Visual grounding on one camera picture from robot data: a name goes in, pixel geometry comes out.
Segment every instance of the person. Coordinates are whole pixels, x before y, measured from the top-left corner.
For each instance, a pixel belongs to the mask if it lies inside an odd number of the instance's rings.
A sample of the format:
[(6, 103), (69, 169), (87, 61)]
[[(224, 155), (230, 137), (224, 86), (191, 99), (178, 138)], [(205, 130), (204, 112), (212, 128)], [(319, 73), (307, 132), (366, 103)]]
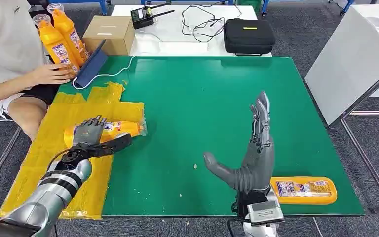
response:
[(0, 0), (0, 115), (34, 140), (71, 71), (52, 64), (45, 55), (30, 8), (26, 0)]

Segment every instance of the cardboard box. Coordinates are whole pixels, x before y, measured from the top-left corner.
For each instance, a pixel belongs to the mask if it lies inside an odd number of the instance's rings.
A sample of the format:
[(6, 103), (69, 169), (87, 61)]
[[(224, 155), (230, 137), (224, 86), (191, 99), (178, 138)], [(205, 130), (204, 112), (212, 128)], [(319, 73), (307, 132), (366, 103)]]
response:
[(131, 16), (94, 16), (82, 40), (86, 49), (93, 52), (103, 39), (107, 39), (102, 48), (106, 55), (130, 55), (134, 41)]

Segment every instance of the white table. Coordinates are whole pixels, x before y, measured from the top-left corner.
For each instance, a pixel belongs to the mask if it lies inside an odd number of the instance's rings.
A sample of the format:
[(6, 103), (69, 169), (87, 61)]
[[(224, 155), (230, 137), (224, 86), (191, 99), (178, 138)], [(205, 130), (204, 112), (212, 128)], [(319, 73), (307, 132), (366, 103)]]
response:
[[(353, 5), (305, 77), (327, 124), (379, 80), (379, 31), (368, 20), (377, 16), (379, 5)], [(379, 89), (371, 96), (379, 97)]]
[[(130, 11), (143, 7), (142, 5), (116, 5), (112, 16), (130, 16)], [(197, 36), (202, 41), (199, 43), (194, 36), (182, 34), (181, 15), (187, 5), (167, 5), (153, 9), (153, 14), (175, 10), (155, 18), (155, 24), (136, 30), (136, 37), (130, 56), (235, 56), (227, 53), (223, 41), (223, 33), (215, 36), (210, 42), (205, 43), (209, 37)], [(251, 6), (238, 6), (242, 13), (239, 18), (257, 20)], [(224, 17), (226, 20), (239, 15), (235, 6), (217, 5), (203, 8), (211, 12), (216, 18)], [(185, 13), (185, 23), (196, 26), (212, 16), (196, 8), (190, 8)], [(199, 29), (196, 32), (213, 35), (224, 22), (218, 22), (213, 27)], [(192, 32), (193, 27), (185, 27), (184, 32)]]

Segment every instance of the robotic thumb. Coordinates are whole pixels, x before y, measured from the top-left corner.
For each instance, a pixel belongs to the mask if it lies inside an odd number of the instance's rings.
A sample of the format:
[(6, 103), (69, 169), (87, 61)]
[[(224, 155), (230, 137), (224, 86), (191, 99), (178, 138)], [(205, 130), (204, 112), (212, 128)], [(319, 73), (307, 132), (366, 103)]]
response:
[(236, 176), (233, 169), (228, 168), (220, 162), (217, 162), (216, 158), (211, 152), (204, 153), (204, 162), (208, 170), (229, 184), (229, 186), (235, 188)]

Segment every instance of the gray carpet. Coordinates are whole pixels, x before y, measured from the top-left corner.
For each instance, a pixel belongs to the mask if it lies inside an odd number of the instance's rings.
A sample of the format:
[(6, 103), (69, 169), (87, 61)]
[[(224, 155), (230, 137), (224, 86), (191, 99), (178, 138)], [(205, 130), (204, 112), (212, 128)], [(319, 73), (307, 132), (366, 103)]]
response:
[[(137, 0), (113, 0), (113, 4), (138, 3)], [(67, 14), (75, 21), (80, 35), (92, 16), (100, 13), (98, 4), (94, 3), (69, 4), (66, 5), (66, 9)], [(339, 8), (335, 4), (327, 4), (323, 0), (272, 1), (266, 19), (273, 26), (278, 39), (273, 55), (292, 57), (301, 76), (304, 77), (341, 20), (338, 13)], [(379, 98), (368, 99), (360, 109), (379, 110)], [(379, 118), (350, 116), (347, 122), (379, 172)], [(14, 124), (0, 123), (0, 155), (14, 131)], [(336, 125), (328, 130), (328, 134), (363, 207), (368, 210), (369, 207), (378, 206), (379, 189), (342, 126)], [(22, 134), (8, 157), (7, 165), (0, 173), (0, 205), (18, 172), (28, 146), (28, 138)], [(379, 215), (368, 213), (363, 217), (325, 217), (316, 218), (316, 221), (324, 237), (379, 236)], [(226, 220), (223, 218), (61, 220), (57, 226), (61, 237), (229, 235)], [(239, 236), (243, 236), (240, 226), (235, 225), (234, 228)], [(279, 234), (281, 237), (320, 236), (312, 218), (286, 218), (286, 222), (280, 225)]]

